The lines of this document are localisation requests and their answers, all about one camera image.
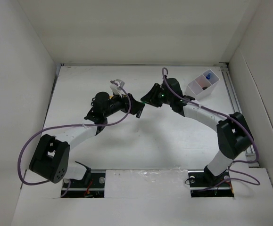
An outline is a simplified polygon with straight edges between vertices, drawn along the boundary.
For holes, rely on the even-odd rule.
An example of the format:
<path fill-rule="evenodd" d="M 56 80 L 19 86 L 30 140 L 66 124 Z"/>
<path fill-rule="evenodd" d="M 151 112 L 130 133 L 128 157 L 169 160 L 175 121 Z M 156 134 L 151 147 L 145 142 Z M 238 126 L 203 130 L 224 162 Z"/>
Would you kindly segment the orange highlighter marker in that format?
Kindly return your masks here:
<path fill-rule="evenodd" d="M 202 81 L 202 80 L 197 80 L 197 83 L 202 87 L 204 86 L 204 81 Z"/>

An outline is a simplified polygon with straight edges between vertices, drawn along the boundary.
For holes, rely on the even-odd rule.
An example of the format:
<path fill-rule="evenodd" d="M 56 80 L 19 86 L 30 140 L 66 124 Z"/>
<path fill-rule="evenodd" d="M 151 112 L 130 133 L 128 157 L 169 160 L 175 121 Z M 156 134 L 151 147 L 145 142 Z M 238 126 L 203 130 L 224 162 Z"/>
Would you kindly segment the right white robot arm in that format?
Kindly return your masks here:
<path fill-rule="evenodd" d="M 241 113 L 224 114 L 202 106 L 195 98 L 182 93 L 175 78 L 165 77 L 162 84 L 155 83 L 141 101 L 154 107 L 169 105 L 175 113 L 196 120 L 217 133 L 219 150 L 204 168 L 202 178 L 205 186 L 213 187 L 224 182 L 224 172 L 237 162 L 240 153 L 255 146 Z"/>

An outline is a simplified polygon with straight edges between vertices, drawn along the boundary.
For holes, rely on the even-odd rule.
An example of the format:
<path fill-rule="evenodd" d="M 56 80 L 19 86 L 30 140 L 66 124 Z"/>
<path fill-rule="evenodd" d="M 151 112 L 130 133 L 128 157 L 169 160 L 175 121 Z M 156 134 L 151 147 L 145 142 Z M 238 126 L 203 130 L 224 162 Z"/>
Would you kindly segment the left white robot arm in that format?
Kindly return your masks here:
<path fill-rule="evenodd" d="M 109 116 L 122 111 L 139 118 L 144 106 L 132 94 L 110 97 L 107 92 L 97 93 L 82 126 L 73 127 L 55 136 L 45 134 L 40 138 L 29 169 L 55 184 L 62 179 L 74 179 L 79 186 L 87 186 L 91 179 L 91 169 L 78 162 L 69 164 L 70 151 L 102 132 Z"/>

